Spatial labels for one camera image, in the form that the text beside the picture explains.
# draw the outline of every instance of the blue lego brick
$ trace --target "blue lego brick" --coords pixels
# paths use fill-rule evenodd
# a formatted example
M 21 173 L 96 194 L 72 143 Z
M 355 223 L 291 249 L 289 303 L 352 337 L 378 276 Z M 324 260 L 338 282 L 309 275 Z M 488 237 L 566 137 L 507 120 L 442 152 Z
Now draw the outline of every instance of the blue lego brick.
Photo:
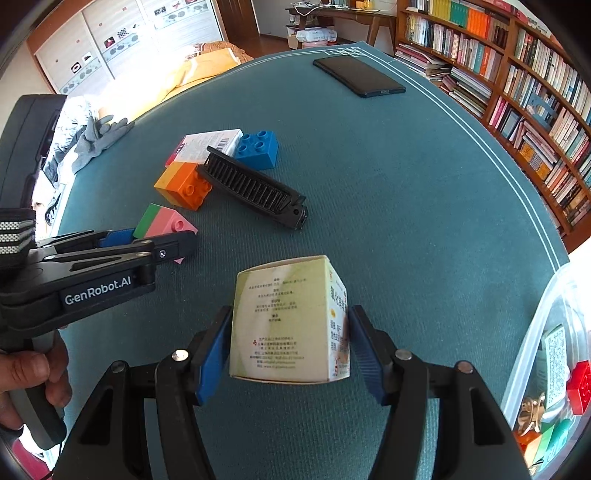
M 274 168 L 279 144 L 273 132 L 266 130 L 242 136 L 234 157 L 254 170 Z

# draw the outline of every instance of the wooden door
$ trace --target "wooden door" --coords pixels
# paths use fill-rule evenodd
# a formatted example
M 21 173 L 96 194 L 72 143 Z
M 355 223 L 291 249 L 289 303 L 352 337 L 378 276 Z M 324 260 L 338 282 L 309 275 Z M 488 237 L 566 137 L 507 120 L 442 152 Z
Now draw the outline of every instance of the wooden door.
M 251 0 L 217 0 L 217 5 L 231 43 L 258 37 L 255 11 Z

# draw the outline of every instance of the blue gripper pad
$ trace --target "blue gripper pad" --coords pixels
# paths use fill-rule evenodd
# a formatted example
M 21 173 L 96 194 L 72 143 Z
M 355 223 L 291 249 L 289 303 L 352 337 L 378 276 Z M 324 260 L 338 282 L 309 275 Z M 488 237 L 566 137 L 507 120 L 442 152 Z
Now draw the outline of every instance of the blue gripper pad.
M 100 241 L 100 247 L 118 247 L 119 245 L 129 245 L 135 240 L 133 237 L 134 229 L 113 230 L 107 233 L 107 236 Z
M 195 353 L 194 366 L 199 376 L 195 396 L 199 406 L 211 397 L 222 376 L 222 371 L 230 353 L 230 335 L 232 333 L 232 307 L 224 307 L 217 314 L 213 325 Z
M 354 305 L 347 312 L 350 343 L 369 393 L 382 406 L 389 405 L 386 375 L 391 375 L 392 358 L 388 355 L 363 307 Z

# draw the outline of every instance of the human hand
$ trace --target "human hand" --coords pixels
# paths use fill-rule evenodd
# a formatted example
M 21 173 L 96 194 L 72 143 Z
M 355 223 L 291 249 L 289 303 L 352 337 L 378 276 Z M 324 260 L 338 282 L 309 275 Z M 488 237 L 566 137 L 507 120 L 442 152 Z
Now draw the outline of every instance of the human hand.
M 11 430 L 22 427 L 22 419 L 8 392 L 46 384 L 47 401 L 65 407 L 72 398 L 68 380 L 68 351 L 61 335 L 55 332 L 53 348 L 45 355 L 37 352 L 0 353 L 0 424 Z

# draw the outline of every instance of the white box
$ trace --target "white box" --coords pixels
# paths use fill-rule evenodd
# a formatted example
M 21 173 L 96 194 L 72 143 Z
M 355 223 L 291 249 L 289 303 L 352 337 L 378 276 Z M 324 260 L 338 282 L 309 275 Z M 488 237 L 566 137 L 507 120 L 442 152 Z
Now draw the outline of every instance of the white box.
M 241 138 L 242 130 L 239 128 L 185 135 L 164 166 L 168 167 L 173 161 L 205 163 L 209 156 L 209 146 L 232 157 Z
M 347 291 L 328 257 L 292 258 L 238 274 L 230 376 L 317 384 L 349 376 Z

